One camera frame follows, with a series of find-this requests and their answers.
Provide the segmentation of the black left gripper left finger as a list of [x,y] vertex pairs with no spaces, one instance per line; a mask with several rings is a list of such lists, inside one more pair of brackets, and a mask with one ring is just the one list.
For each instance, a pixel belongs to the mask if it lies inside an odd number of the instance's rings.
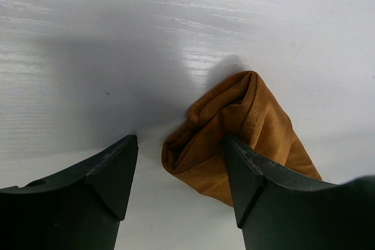
[[23,187],[1,190],[2,249],[114,249],[138,156],[135,135]]

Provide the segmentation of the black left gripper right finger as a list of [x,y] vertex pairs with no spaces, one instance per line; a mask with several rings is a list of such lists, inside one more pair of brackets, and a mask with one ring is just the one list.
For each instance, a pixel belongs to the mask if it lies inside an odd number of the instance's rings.
[[373,249],[374,177],[332,184],[224,140],[237,226],[247,249]]

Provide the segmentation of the orange brown cloth napkin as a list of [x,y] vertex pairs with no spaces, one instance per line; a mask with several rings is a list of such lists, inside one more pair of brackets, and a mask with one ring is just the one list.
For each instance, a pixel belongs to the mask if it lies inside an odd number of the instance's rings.
[[163,144],[162,165],[198,193],[233,206],[227,135],[291,170],[321,179],[289,116],[255,71],[233,74],[190,107],[185,123]]

